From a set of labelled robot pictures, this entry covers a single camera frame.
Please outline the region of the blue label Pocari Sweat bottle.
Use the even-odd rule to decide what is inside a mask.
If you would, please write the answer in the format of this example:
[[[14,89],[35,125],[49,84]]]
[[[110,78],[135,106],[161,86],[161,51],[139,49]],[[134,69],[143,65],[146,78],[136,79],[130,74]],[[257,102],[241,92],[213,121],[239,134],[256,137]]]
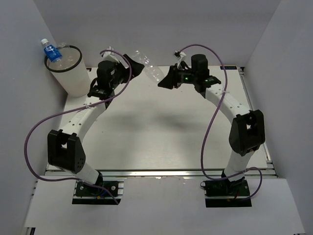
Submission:
[[[62,55],[59,52],[59,50],[54,45],[52,45],[47,39],[42,39],[41,44],[50,62],[55,63],[62,59]]]

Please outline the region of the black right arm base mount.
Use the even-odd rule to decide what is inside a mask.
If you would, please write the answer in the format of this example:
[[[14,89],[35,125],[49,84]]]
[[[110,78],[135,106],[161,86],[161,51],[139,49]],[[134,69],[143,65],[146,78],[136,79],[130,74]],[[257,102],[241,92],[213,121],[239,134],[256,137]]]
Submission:
[[[252,207],[250,190],[245,177],[237,181],[207,180],[200,183],[205,192],[206,208],[248,208]]]

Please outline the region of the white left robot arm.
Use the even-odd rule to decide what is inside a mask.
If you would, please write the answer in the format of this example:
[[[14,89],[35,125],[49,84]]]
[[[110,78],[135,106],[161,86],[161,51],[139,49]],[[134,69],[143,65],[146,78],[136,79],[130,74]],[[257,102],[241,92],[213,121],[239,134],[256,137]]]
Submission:
[[[87,185],[92,195],[103,191],[102,175],[86,162],[83,139],[96,119],[103,114],[115,96],[120,84],[127,85],[139,76],[144,65],[123,54],[125,67],[112,52],[102,52],[96,78],[92,80],[85,102],[74,117],[60,130],[51,130],[47,136],[48,163],[71,173]]]

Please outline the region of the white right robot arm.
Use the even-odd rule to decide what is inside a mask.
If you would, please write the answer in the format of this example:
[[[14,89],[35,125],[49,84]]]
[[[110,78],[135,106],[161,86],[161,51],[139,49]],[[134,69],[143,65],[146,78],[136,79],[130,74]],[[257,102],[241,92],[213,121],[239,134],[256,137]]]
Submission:
[[[252,111],[236,100],[222,85],[210,75],[208,60],[203,54],[191,57],[188,66],[182,52],[175,53],[178,62],[170,66],[168,74],[158,83],[166,89],[177,89],[182,84],[192,84],[206,100],[214,104],[229,120],[231,129],[229,144],[232,149],[230,159],[222,172],[221,190],[233,195],[239,188],[251,156],[265,142],[264,115],[260,110]]]

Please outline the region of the clear bottle with blue-white cap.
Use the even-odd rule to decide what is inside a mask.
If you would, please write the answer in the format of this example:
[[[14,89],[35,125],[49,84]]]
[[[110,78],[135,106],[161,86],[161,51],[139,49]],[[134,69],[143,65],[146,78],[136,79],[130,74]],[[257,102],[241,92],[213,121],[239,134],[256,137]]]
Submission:
[[[48,66],[52,70],[65,70],[74,66],[80,58],[80,52],[70,47],[66,43],[61,43],[57,47],[61,57],[55,59],[53,62],[49,62]]]

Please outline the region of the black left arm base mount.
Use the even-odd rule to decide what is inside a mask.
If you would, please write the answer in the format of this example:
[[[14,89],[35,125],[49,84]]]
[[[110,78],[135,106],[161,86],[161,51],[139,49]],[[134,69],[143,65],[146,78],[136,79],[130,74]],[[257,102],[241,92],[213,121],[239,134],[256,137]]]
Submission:
[[[104,180],[103,188],[107,191],[87,186],[83,182],[77,182],[74,188],[73,205],[115,205],[117,206],[123,195],[124,182],[120,180]]]

